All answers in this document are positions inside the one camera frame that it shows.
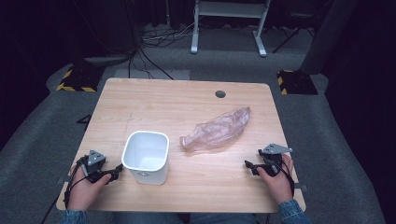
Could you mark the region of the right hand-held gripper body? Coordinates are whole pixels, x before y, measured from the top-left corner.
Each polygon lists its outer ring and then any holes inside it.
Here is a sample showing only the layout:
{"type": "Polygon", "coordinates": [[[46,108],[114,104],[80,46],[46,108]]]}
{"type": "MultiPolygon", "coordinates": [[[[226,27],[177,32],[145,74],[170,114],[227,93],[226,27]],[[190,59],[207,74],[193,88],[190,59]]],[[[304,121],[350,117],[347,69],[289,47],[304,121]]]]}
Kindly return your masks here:
{"type": "Polygon", "coordinates": [[[265,156],[261,156],[264,161],[263,169],[271,176],[276,176],[282,168],[282,155],[284,153],[291,153],[292,149],[289,147],[283,147],[278,144],[269,144],[267,147],[262,148],[266,153],[265,156]]]}

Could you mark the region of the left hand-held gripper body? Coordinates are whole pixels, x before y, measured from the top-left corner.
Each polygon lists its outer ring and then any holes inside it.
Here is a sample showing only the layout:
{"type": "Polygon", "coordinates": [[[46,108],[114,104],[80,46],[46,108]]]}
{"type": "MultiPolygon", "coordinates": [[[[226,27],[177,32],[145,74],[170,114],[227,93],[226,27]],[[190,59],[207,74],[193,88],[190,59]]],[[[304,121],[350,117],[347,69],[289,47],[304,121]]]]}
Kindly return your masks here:
{"type": "Polygon", "coordinates": [[[106,162],[106,155],[99,153],[93,149],[90,150],[88,155],[84,155],[78,160],[78,165],[81,166],[84,175],[91,183],[96,183],[105,175],[110,175],[113,170],[103,170],[103,166],[106,162]]]}

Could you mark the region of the white plastic bin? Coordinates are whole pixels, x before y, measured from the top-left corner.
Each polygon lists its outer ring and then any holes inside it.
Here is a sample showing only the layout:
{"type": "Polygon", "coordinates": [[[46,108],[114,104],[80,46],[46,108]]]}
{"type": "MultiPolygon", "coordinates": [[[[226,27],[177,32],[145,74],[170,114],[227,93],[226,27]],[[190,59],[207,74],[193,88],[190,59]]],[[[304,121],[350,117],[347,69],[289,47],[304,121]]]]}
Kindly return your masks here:
{"type": "Polygon", "coordinates": [[[169,138],[164,133],[136,131],[125,144],[121,162],[135,181],[162,185],[168,173],[169,138]]]}

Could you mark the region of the clear pink plastic bag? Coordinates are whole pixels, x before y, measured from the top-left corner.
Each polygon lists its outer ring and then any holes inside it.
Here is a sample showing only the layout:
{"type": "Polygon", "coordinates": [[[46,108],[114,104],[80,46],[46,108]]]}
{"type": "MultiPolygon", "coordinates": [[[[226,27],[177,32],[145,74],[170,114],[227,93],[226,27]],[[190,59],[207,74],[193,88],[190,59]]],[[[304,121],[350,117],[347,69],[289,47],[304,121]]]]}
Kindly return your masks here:
{"type": "Polygon", "coordinates": [[[188,151],[223,147],[237,139],[248,126],[250,107],[240,107],[196,125],[188,135],[179,137],[179,144],[188,151]]]}

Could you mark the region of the person's left hand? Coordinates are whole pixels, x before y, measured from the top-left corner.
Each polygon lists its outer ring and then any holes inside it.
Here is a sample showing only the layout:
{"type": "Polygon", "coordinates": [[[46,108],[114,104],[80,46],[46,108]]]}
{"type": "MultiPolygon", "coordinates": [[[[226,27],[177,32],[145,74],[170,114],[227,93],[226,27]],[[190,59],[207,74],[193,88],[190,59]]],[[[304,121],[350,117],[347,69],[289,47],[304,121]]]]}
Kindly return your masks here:
{"type": "Polygon", "coordinates": [[[111,177],[112,175],[104,175],[95,183],[91,183],[86,179],[82,168],[79,167],[73,178],[73,188],[70,191],[67,209],[87,211],[111,177]]]}

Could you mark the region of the person's right hand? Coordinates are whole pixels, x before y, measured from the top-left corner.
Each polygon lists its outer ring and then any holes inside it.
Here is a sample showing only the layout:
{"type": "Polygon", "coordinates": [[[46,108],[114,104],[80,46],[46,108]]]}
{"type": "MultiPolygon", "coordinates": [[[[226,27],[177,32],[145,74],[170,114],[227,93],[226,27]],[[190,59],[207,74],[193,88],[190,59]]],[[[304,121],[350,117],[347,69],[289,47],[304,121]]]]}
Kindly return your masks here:
{"type": "Polygon", "coordinates": [[[290,156],[286,154],[282,155],[282,160],[282,171],[276,176],[269,176],[261,167],[257,169],[260,177],[277,204],[293,199],[293,193],[288,179],[288,175],[290,175],[293,170],[293,161],[290,156]]]}

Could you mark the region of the yellow black striped stand base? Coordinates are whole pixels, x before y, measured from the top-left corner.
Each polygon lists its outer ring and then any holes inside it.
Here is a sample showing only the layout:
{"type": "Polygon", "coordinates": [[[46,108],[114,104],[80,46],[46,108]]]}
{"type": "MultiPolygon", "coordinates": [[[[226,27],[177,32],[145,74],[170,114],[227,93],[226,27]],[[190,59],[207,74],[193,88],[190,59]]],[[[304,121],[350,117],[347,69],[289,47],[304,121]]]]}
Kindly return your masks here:
{"type": "Polygon", "coordinates": [[[276,74],[278,86],[282,95],[288,94],[304,94],[317,95],[318,91],[307,74],[300,70],[280,70],[276,74]]]}
{"type": "Polygon", "coordinates": [[[104,71],[104,67],[98,66],[84,68],[71,66],[65,72],[56,90],[96,92],[104,71]]]}

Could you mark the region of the black tripod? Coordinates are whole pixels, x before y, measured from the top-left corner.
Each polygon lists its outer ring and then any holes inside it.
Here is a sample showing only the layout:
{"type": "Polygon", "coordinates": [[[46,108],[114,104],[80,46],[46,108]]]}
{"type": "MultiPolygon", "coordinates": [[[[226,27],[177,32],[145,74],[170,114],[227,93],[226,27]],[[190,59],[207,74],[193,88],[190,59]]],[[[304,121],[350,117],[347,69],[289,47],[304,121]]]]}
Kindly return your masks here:
{"type": "Polygon", "coordinates": [[[305,31],[307,32],[312,38],[315,37],[315,32],[312,31],[310,28],[303,29],[303,28],[295,28],[292,30],[290,34],[286,32],[284,27],[281,27],[280,30],[286,36],[286,39],[283,40],[274,50],[273,53],[277,53],[282,47],[284,47],[290,40],[292,40],[295,36],[297,36],[300,32],[305,31]]]}

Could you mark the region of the grey padded pillar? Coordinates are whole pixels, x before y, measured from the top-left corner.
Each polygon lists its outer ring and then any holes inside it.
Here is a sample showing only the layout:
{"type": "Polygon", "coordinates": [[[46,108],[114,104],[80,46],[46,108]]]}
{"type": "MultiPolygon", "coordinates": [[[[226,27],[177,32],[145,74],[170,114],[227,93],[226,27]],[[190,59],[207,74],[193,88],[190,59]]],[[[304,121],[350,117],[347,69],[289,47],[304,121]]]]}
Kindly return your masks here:
{"type": "Polygon", "coordinates": [[[333,1],[300,66],[302,73],[316,75],[321,72],[343,33],[357,2],[358,0],[333,1]]]}

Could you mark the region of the black bracket under table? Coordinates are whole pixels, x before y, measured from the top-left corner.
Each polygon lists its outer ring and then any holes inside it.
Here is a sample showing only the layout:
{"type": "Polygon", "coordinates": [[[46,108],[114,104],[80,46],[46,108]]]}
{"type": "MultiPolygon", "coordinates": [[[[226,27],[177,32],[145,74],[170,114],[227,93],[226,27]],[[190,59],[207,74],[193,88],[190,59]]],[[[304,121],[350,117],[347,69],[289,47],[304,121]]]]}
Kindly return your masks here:
{"type": "Polygon", "coordinates": [[[88,128],[88,126],[90,124],[91,118],[92,118],[91,115],[87,115],[87,116],[79,119],[77,121],[77,124],[84,124],[84,130],[87,130],[87,128],[88,128]]]}

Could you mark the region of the white desk frame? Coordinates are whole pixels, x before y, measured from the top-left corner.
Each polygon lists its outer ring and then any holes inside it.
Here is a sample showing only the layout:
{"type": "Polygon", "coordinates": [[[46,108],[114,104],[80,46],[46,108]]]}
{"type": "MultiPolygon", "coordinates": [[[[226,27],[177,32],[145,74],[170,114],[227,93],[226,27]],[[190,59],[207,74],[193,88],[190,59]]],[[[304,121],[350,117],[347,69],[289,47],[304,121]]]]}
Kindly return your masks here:
{"type": "Polygon", "coordinates": [[[258,29],[254,30],[252,33],[260,56],[266,57],[267,52],[262,42],[262,30],[271,2],[272,0],[264,0],[263,3],[253,4],[195,0],[191,53],[196,54],[198,52],[199,20],[201,17],[231,17],[260,20],[258,29]]]}

